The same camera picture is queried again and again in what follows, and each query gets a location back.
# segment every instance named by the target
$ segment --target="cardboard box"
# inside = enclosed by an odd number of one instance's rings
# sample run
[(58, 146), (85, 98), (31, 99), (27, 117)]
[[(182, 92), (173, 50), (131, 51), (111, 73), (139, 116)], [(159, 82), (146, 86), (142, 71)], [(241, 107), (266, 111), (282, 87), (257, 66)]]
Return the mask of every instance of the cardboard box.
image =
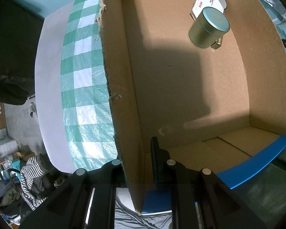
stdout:
[(259, 0), (226, 0), (222, 47), (188, 38), (195, 0), (102, 0), (115, 139), (135, 208), (152, 188), (150, 139), (215, 173), (286, 135), (286, 53)]

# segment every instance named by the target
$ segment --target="blue strip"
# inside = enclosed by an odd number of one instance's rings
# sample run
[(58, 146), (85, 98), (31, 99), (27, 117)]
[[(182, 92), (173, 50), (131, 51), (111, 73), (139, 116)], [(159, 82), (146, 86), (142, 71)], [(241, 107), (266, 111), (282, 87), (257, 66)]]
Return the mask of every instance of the blue strip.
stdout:
[(286, 136), (280, 136), (264, 150), (228, 170), (220, 172), (217, 176), (230, 188), (233, 189), (244, 183), (275, 159), (286, 146)]

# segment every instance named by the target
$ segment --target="green tin canister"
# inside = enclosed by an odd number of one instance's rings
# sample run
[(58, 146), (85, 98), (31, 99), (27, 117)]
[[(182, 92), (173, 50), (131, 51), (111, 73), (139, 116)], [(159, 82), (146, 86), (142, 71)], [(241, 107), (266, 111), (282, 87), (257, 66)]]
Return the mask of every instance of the green tin canister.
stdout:
[(210, 47), (230, 30), (228, 19), (213, 7), (205, 7), (191, 26), (188, 36), (200, 48)]

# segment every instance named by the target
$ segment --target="striped cloth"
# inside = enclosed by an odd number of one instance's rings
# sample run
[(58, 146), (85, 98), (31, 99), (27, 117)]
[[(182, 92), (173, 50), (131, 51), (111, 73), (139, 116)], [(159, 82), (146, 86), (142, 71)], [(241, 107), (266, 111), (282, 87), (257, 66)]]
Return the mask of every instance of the striped cloth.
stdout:
[(30, 157), (27, 164), (20, 170), (21, 175), (21, 196), (34, 211), (46, 198), (38, 200), (31, 192), (33, 179), (43, 176), (46, 171), (40, 168), (37, 161), (38, 156)]

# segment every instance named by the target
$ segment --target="gray floor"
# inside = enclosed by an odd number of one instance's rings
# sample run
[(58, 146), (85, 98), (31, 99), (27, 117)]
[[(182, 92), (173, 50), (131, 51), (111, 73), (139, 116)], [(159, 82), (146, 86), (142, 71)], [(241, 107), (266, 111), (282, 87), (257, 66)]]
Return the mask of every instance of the gray floor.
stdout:
[(21, 106), (4, 104), (6, 129), (11, 138), (16, 139), (21, 152), (45, 153), (39, 126), (29, 115), (29, 107), (35, 98)]

